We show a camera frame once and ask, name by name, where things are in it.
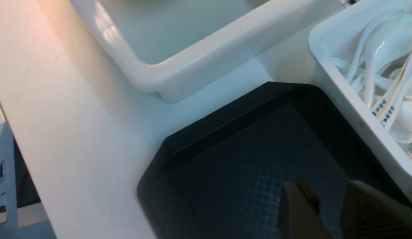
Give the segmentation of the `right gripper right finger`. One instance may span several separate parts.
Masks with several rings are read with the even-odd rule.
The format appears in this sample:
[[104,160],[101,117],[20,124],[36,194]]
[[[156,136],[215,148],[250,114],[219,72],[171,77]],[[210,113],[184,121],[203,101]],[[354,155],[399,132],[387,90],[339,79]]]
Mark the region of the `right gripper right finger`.
[[412,239],[412,209],[353,180],[347,186],[340,226],[345,239]]

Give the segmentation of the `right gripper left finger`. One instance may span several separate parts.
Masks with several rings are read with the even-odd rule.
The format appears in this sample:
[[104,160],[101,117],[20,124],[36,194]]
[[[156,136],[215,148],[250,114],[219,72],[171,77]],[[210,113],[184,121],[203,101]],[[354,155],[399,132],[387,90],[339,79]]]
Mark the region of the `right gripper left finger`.
[[279,198],[281,239],[331,239],[321,219],[320,198],[303,179],[283,183]]

